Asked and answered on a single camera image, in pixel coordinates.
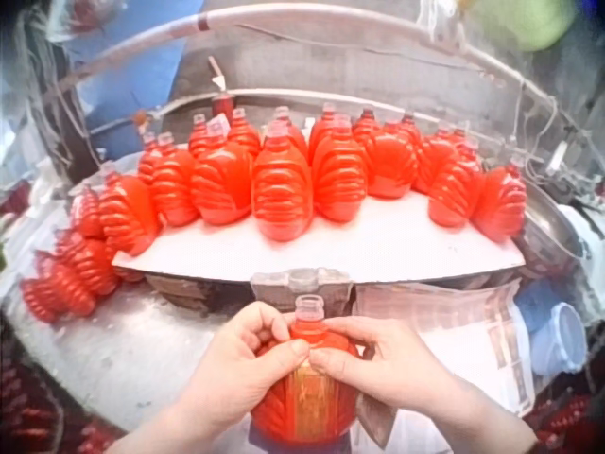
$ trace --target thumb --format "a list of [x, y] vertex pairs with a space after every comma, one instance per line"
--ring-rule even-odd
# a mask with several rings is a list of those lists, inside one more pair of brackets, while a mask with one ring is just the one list
[[348, 352], [334, 348], [311, 350], [309, 363], [318, 372], [334, 380], [369, 393], [372, 388], [372, 363], [358, 359]]
[[266, 386], [294, 371], [309, 355], [309, 344], [302, 339], [276, 345], [255, 360], [259, 375]]

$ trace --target bottle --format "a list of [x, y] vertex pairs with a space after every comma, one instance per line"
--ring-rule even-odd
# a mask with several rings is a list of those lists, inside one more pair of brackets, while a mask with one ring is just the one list
[[208, 132], [208, 150], [199, 157], [191, 179], [191, 196], [205, 222], [224, 225], [251, 211], [252, 157], [235, 142], [227, 143], [220, 125]]
[[[115, 255], [117, 254], [117, 249], [112, 244], [112, 239], [108, 238], [105, 241], [105, 256], [107, 257], [108, 262], [111, 264]], [[139, 271], [135, 270], [124, 270], [121, 268], [117, 268], [112, 265], [113, 273], [120, 279], [125, 280], [126, 282], [140, 282], [145, 279], [145, 275]]]
[[130, 255], [144, 252], [161, 230], [150, 188], [132, 175], [113, 175], [99, 204], [101, 224], [106, 238]]
[[86, 238], [104, 237], [98, 205], [98, 195], [88, 183], [84, 182], [81, 192], [72, 202], [70, 223]]
[[292, 145], [304, 156], [306, 162], [309, 162], [309, 149], [306, 145], [306, 140], [304, 140], [304, 135], [296, 126], [292, 124], [292, 120], [290, 119], [290, 110], [287, 106], [280, 106], [275, 109], [274, 118], [276, 120], [284, 121], [287, 125], [287, 133], [290, 138], [290, 142]]
[[[290, 336], [304, 339], [312, 349], [336, 348], [357, 357], [346, 337], [328, 331], [323, 322], [323, 300], [318, 295], [296, 299]], [[258, 356], [275, 346], [271, 341]], [[252, 422], [270, 439], [293, 445], [323, 445], [337, 440], [355, 419], [357, 391], [316, 372], [304, 362], [271, 387], [251, 412]]]
[[158, 148], [158, 141], [153, 132], [143, 134], [143, 156], [139, 160], [138, 176], [145, 184], [151, 184], [153, 179], [153, 168], [162, 153]]
[[[382, 199], [399, 199], [411, 188], [418, 175], [418, 160], [407, 133], [398, 122], [387, 122], [366, 140], [368, 194]], [[394, 134], [388, 132], [394, 128]]]
[[206, 125], [206, 115], [198, 113], [193, 117], [193, 130], [189, 136], [189, 153], [198, 159], [206, 150], [206, 141], [208, 139], [208, 127]]
[[452, 145], [454, 145], [454, 147], [457, 147], [458, 145], [464, 145], [464, 142], [466, 141], [467, 129], [468, 127], [466, 125], [457, 125], [454, 128], [454, 132], [452, 132], [452, 136], [450, 138], [450, 141], [452, 142]]
[[461, 228], [475, 211], [482, 187], [482, 169], [468, 138], [466, 149], [440, 171], [428, 193], [428, 215], [442, 227]]
[[36, 251], [34, 259], [40, 279], [48, 283], [70, 312], [85, 317], [95, 310], [95, 298], [71, 267], [45, 251]]
[[499, 167], [485, 176], [473, 224], [494, 242], [504, 242], [523, 229], [527, 190], [516, 166]]
[[415, 151], [423, 145], [423, 135], [414, 122], [414, 113], [404, 113], [399, 129], [409, 136]]
[[336, 115], [337, 109], [331, 102], [323, 104], [323, 112], [321, 118], [313, 125], [311, 129], [311, 136], [309, 137], [309, 164], [313, 165], [313, 158], [315, 157], [315, 151], [320, 144], [321, 140], [330, 134], [332, 131], [332, 123], [334, 121], [334, 115]]
[[233, 121], [229, 134], [229, 142], [235, 142], [242, 146], [252, 157], [256, 159], [261, 152], [261, 137], [253, 125], [246, 119], [246, 111], [243, 107], [233, 110]]
[[317, 150], [313, 189], [318, 212], [335, 222], [353, 220], [368, 194], [368, 157], [353, 139], [347, 115], [335, 117], [331, 137]]
[[54, 323], [60, 314], [50, 309], [45, 303], [39, 292], [38, 279], [21, 279], [19, 287], [23, 301], [26, 303], [29, 312], [38, 320], [44, 323]]
[[199, 218], [191, 200], [191, 178], [196, 160], [184, 149], [163, 156], [155, 165], [151, 197], [166, 224], [182, 227]]
[[437, 134], [426, 137], [422, 146], [417, 150], [418, 178], [414, 189], [428, 194], [435, 182], [441, 168], [449, 162], [456, 160], [456, 149], [450, 142], [450, 132], [445, 124], [440, 123]]
[[274, 241], [299, 237], [313, 217], [311, 169], [280, 121], [268, 125], [265, 147], [254, 163], [252, 213], [262, 234]]
[[107, 260], [105, 243], [98, 239], [82, 238], [80, 244], [70, 262], [73, 270], [93, 295], [111, 294], [119, 281], [111, 262]]
[[353, 138], [363, 147], [365, 139], [374, 131], [379, 131], [380, 125], [374, 118], [372, 106], [366, 106], [361, 116], [353, 125]]

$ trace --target hand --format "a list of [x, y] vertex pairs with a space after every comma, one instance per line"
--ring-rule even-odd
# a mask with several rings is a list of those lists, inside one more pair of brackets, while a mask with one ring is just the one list
[[362, 360], [334, 349], [312, 350], [309, 362], [319, 372], [347, 383], [395, 408], [431, 415], [456, 378], [405, 323], [367, 317], [327, 319], [330, 330], [375, 349]]
[[[265, 303], [252, 303], [227, 322], [177, 403], [181, 419], [211, 440], [239, 422], [279, 379], [294, 371], [309, 354], [304, 340], [290, 340], [291, 315]], [[282, 342], [263, 356], [255, 352], [267, 341]]]

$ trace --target metal rail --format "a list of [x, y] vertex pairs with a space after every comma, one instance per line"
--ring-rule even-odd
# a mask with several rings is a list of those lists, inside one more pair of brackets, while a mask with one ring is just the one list
[[[380, 28], [392, 35], [409, 38], [427, 48], [444, 55], [453, 53], [443, 45], [431, 39], [429, 31], [416, 23], [365, 9], [356, 9], [336, 5], [306, 4], [306, 3], [271, 3], [249, 5], [225, 9], [216, 9], [187, 16], [150, 30], [139, 33], [123, 43], [111, 47], [103, 52], [96, 60], [91, 61], [63, 78], [55, 87], [44, 94], [44, 103], [49, 102], [58, 94], [68, 90], [78, 82], [88, 77], [106, 71], [117, 64], [126, 61], [136, 54], [149, 50], [155, 46], [169, 43], [173, 40], [185, 38], [209, 30], [217, 30], [230, 26], [253, 25], [266, 20], [294, 21], [328, 19], [363, 28], [368, 25]], [[518, 84], [523, 94], [530, 96], [540, 105], [552, 113], [558, 113], [561, 119], [570, 127], [579, 131], [579, 135], [586, 141], [595, 153], [597, 159], [605, 168], [605, 160], [600, 156], [590, 137], [583, 133], [576, 121], [565, 111], [559, 109], [554, 96], [540, 89], [534, 82], [526, 79], [520, 72], [508, 67], [502, 61], [491, 55], [465, 44], [461, 46], [456, 55], [470, 64], [476, 65], [496, 79], [505, 80], [511, 84]]]

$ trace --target white tray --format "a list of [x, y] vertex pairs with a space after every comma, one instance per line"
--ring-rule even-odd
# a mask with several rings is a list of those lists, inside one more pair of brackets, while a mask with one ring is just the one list
[[521, 267], [508, 241], [491, 242], [472, 225], [451, 232], [427, 214], [428, 198], [410, 193], [398, 201], [367, 198], [357, 218], [338, 225], [315, 217], [289, 243], [263, 237], [253, 217], [226, 227], [199, 220], [166, 228], [138, 257], [119, 253], [114, 265], [169, 275], [249, 281], [256, 272], [332, 268], [357, 283], [425, 281]]

